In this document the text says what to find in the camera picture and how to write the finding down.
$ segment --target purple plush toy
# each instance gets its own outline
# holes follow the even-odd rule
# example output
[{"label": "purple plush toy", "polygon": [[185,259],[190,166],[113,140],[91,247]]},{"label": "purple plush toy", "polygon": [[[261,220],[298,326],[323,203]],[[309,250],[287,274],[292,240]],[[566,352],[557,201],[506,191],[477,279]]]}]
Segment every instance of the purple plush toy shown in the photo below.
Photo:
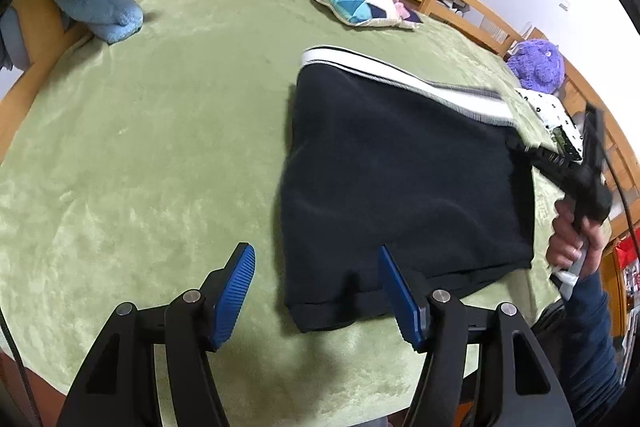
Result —
[{"label": "purple plush toy", "polygon": [[523,41],[507,66],[525,89],[553,93],[564,81],[564,59],[558,47],[543,39]]}]

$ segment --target metal screw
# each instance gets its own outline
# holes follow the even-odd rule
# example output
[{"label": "metal screw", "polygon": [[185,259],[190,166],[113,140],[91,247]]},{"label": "metal screw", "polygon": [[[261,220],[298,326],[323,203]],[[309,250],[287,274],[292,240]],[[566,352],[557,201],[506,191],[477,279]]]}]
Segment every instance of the metal screw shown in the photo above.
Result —
[{"label": "metal screw", "polygon": [[518,313],[518,309],[516,308],[516,306],[514,306],[510,302],[503,302],[500,305],[500,309],[502,310],[502,313],[504,313],[505,315],[509,315],[510,317],[513,317],[513,315]]},{"label": "metal screw", "polygon": [[131,304],[130,302],[123,302],[122,304],[118,304],[118,307],[116,308],[116,313],[120,316],[120,317],[124,317],[125,315],[129,315],[130,312],[133,311],[133,304]]},{"label": "metal screw", "polygon": [[189,304],[198,302],[200,300],[200,292],[198,290],[189,290],[182,296],[182,300]]},{"label": "metal screw", "polygon": [[431,294],[431,296],[434,300],[441,303],[449,302],[449,299],[451,298],[451,295],[446,290],[436,290]]}]

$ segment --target human hand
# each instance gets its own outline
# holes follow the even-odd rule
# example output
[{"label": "human hand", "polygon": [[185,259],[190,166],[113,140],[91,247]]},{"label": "human hand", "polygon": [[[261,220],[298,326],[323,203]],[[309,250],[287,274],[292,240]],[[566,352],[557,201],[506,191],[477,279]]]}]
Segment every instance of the human hand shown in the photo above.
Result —
[{"label": "human hand", "polygon": [[[582,239],[574,230],[574,213],[569,203],[566,200],[556,201],[556,210],[558,217],[552,222],[554,235],[549,239],[546,260],[551,266],[566,269],[580,259]],[[580,279],[596,272],[600,266],[602,251],[607,246],[607,240],[600,230],[600,225],[593,219],[583,218],[582,235],[589,240],[589,250],[580,270]]]}]

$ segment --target wooden bed frame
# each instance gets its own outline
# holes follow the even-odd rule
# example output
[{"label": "wooden bed frame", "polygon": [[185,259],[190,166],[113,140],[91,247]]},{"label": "wooden bed frame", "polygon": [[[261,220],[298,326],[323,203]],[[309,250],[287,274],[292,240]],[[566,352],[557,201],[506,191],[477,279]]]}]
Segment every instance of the wooden bed frame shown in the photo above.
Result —
[{"label": "wooden bed frame", "polygon": [[[507,54],[508,49],[514,42],[522,40],[522,36],[516,30],[479,0],[463,1],[478,10],[486,19],[500,28],[506,38],[502,41],[497,41],[488,32],[472,25],[461,16],[438,4],[437,0],[422,0],[418,10],[425,15],[442,20],[457,28],[474,42],[500,57],[504,57]],[[65,31],[60,17],[60,10],[53,0],[14,0],[13,6],[18,13],[31,66],[24,72],[4,99],[0,101],[0,162],[56,61],[66,50],[88,33],[87,29],[81,24],[76,24]],[[529,38],[544,38],[544,35],[535,29]],[[616,123],[616,120],[607,110],[595,90],[568,60],[565,60],[565,65],[566,81],[560,96],[562,103],[574,118],[584,111],[586,102],[593,103],[605,110],[606,149],[629,197],[632,220],[634,223],[638,223],[640,221],[640,198],[638,197],[640,168],[638,160],[620,126]],[[608,169],[606,169],[605,177],[607,184],[614,190],[612,176]],[[609,245],[609,253],[615,242],[626,234],[624,214],[615,217],[611,225],[612,242]],[[606,261],[603,261],[602,273],[607,291],[611,297],[610,305],[614,320],[614,334],[619,335],[624,330],[626,304],[624,285],[621,284],[620,270],[617,267],[614,255],[607,256]]]}]

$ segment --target green blanket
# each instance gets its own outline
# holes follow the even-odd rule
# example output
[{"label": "green blanket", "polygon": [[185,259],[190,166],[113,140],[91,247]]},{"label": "green blanket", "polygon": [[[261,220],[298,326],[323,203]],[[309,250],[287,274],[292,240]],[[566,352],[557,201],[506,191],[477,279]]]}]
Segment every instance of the green blanket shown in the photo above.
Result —
[{"label": "green blanket", "polygon": [[[526,140],[550,144],[515,77],[430,19],[415,32],[357,29],[313,0],[139,1],[140,33],[60,60],[0,168],[0,304],[24,360],[65,392],[118,303],[166,304],[247,241],[254,281],[210,357],[231,425],[345,427],[407,407],[422,356],[393,318],[302,335],[282,303],[277,194],[300,57],[334,44],[492,87]],[[512,301],[530,322],[557,298],[544,251],[559,193],[534,181],[533,268],[465,299]],[[468,371],[476,363],[470,350]],[[173,426],[162,363],[158,379]]]}]

